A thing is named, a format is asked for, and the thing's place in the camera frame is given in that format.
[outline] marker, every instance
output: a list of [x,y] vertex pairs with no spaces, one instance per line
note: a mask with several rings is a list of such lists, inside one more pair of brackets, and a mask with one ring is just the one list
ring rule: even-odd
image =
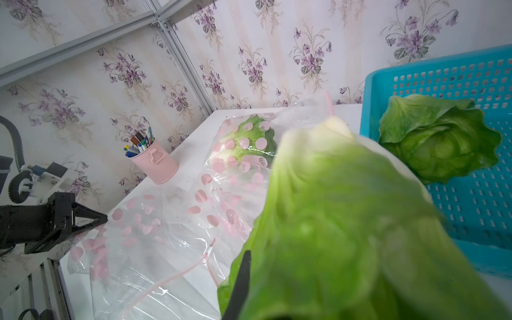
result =
[[150,140],[151,140],[151,143],[153,143],[153,141],[155,141],[155,140],[153,139],[153,132],[151,132],[151,127],[149,127],[147,130],[150,132]]
[[144,137],[142,136],[142,134],[140,134],[140,132],[137,132],[135,134],[135,137],[137,137],[137,140],[139,140],[140,142],[142,142],[142,140],[144,140]]
[[140,143],[140,141],[139,141],[139,140],[137,140],[137,138],[135,138],[135,137],[132,137],[132,138],[130,139],[130,141],[131,141],[131,142],[133,142],[133,144],[134,144],[134,145],[137,145],[137,144],[139,144],[139,143]]
[[135,148],[134,148],[134,147],[132,147],[132,146],[125,145],[125,146],[124,146],[124,148],[125,148],[125,149],[130,150],[130,151],[131,151],[131,152],[133,152],[133,153],[139,153],[139,150],[138,150],[138,149],[135,149]]

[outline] wall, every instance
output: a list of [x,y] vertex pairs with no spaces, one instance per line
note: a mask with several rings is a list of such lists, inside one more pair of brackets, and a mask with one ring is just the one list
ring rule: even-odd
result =
[[361,103],[381,68],[512,43],[509,0],[195,1],[172,26],[219,109]]
[[[151,124],[170,152],[206,118],[150,27],[0,88],[0,101],[0,115],[21,134],[26,163],[57,162],[76,171],[69,191],[78,202],[105,213],[145,177],[124,156],[123,141],[133,129]],[[1,154],[13,157],[3,126],[0,136]],[[7,181],[17,173],[14,163],[11,170]],[[11,203],[7,185],[0,203]],[[45,256],[0,258],[0,299]]]

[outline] lettuce leaf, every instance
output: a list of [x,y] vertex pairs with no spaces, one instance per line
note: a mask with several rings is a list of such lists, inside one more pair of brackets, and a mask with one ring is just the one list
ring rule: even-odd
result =
[[251,250],[240,320],[510,319],[421,183],[359,139],[334,117],[284,134],[263,212],[218,289],[221,312]]
[[389,99],[380,120],[379,143],[423,182],[446,184],[453,177],[498,163],[501,134],[484,123],[472,100],[410,95]]

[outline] lettuce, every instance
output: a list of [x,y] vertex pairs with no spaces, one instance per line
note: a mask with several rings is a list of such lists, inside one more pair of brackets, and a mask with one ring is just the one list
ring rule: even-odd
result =
[[410,95],[389,98],[380,120],[379,143],[423,182],[446,184],[498,163],[501,134],[484,124],[472,100]]
[[510,319],[426,189],[383,153],[339,118],[286,132],[263,212],[218,289],[221,312],[251,250],[240,320]]

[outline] pink pen holder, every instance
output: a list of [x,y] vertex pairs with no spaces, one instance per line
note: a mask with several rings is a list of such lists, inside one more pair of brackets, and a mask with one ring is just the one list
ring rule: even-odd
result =
[[130,158],[155,184],[169,180],[178,171],[178,164],[155,140],[144,152]]

